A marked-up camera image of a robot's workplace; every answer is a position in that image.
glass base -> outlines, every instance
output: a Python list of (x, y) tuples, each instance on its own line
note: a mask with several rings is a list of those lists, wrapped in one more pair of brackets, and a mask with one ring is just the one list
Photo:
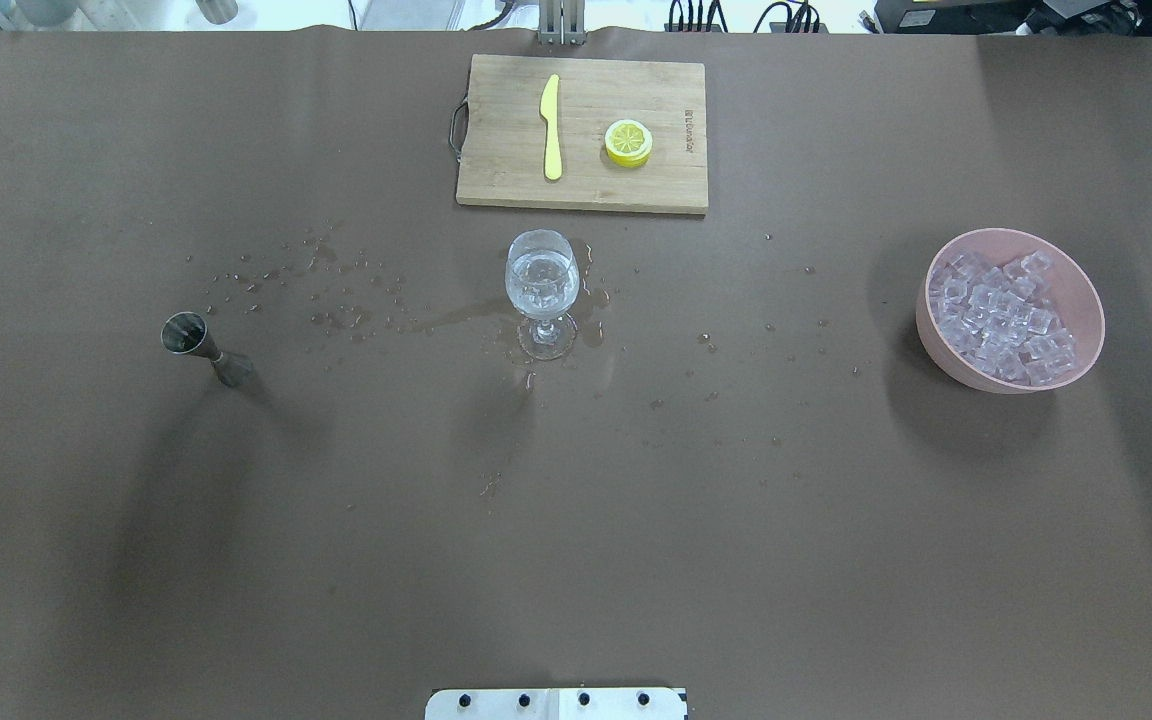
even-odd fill
[(518, 325), (522, 351), (537, 361), (555, 361), (571, 350), (576, 342), (576, 320), (562, 314), (553, 320), (525, 319)]

black cable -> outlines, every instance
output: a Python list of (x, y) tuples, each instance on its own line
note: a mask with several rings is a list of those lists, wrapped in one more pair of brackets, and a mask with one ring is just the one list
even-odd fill
[(509, 13), (513, 13), (513, 5), (516, 3), (516, 1), (517, 0), (503, 0), (503, 8), (500, 8), (500, 14), (497, 15), (497, 17), (488, 20), (488, 22), (479, 23), (476, 24), (476, 26), (471, 26), (468, 29), (488, 29), (490, 26), (494, 26), (497, 23), (500, 22), (500, 20), (509, 17)]
[(767, 14), (772, 13), (772, 8), (785, 8), (785, 23), (788, 26), (790, 24), (790, 17), (794, 14), (794, 8), (790, 8), (789, 3), (783, 0), (776, 0), (775, 3), (768, 5), (767, 8), (763, 10), (763, 15), (759, 15), (758, 22), (755, 23), (755, 32), (758, 32), (758, 28), (763, 26), (763, 21), (767, 18)]
[(723, 32), (727, 32), (727, 15), (723, 15), (722, 0), (713, 0), (708, 5), (708, 18), (705, 20), (705, 32), (714, 31), (714, 10), (718, 12), (718, 22), (721, 23)]

metal jigger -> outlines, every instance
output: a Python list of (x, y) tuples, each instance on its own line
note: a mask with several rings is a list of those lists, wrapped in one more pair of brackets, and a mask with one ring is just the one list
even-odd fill
[(256, 372), (250, 357), (227, 353), (207, 334), (207, 323), (197, 313), (176, 313), (162, 325), (162, 347), (173, 355), (196, 355), (211, 361), (215, 378), (225, 387), (238, 387)]

wooden cutting board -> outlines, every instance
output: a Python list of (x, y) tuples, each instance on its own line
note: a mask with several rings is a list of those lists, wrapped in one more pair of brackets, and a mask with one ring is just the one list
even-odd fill
[[(540, 92), (558, 74), (563, 176), (544, 173)], [(627, 60), (475, 55), (456, 202), (507, 209), (685, 213), (708, 210), (705, 67)], [(652, 158), (622, 168), (602, 134), (622, 118), (652, 131)]]

lemon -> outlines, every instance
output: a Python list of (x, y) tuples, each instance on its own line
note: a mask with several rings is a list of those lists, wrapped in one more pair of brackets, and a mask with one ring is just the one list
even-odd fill
[(616, 120), (602, 136), (602, 146), (616, 165), (637, 168), (652, 156), (652, 131), (637, 120)]

